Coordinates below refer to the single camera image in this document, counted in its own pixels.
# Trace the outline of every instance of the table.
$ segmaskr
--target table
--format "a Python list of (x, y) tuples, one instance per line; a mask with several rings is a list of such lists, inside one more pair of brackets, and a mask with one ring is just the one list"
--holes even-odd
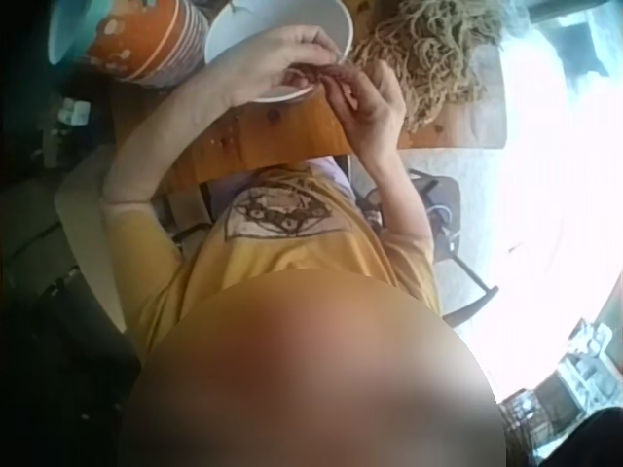
[[(381, 0), (344, 0), (355, 24), (355, 41), (374, 24)], [(447, 104), (435, 122), (403, 133), (399, 147), (500, 149), (506, 143), (506, 105), (499, 52), (483, 46), (474, 67), (487, 87), (479, 102)], [(113, 83), (111, 105), (117, 144), (165, 97), (160, 91)], [(171, 193), (199, 183), (281, 163), (349, 154), (340, 124), (323, 91), (296, 104), (248, 104), (226, 113), (180, 156), (163, 181)]]

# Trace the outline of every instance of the blurred object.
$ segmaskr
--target blurred object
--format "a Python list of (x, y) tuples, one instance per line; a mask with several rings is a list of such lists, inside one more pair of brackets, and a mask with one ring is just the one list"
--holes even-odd
[(65, 97), (62, 108), (58, 111), (58, 119), (69, 126), (84, 126), (89, 122), (91, 103)]
[[(460, 188), (457, 181), (450, 177), (433, 177), (417, 170), (409, 170), (409, 174), (426, 207), (435, 242), (435, 263), (453, 260), (485, 293), (472, 304), (443, 315), (446, 324), (452, 328), (457, 328), (473, 318), (497, 295), (499, 289), (497, 287), (489, 288), (480, 276), (458, 256), (460, 245)], [(380, 232), (383, 228), (383, 207), (381, 206), (379, 190), (371, 191), (365, 198), (357, 194), (357, 205), (373, 228)]]
[(562, 15), (570, 15), (571, 13), (581, 12), (589, 8), (599, 7), (607, 3), (608, 0), (548, 0), (539, 2), (528, 8), (532, 23), (539, 23), (561, 17)]
[[(74, 59), (121, 81), (155, 88), (177, 85), (203, 64), (208, 23), (189, 0), (114, 0), (108, 9), (83, 0), (82, 9), (67, 7), (75, 3), (56, 3), (52, 63)], [(65, 23), (71, 30), (60, 32)]]
[(520, 422), (528, 425), (535, 448), (550, 441), (554, 428), (534, 391), (522, 389), (505, 399), (501, 406), (506, 413), (514, 415), (513, 420), (517, 420), (513, 429), (523, 428)]
[(556, 49), (571, 90), (578, 90), (580, 79), (591, 72), (599, 73), (605, 78), (609, 76), (597, 56), (586, 14), (577, 13), (552, 19), (540, 24), (538, 29)]
[(593, 325), (580, 319), (568, 340), (570, 355), (598, 357), (612, 340), (612, 330), (605, 324)]

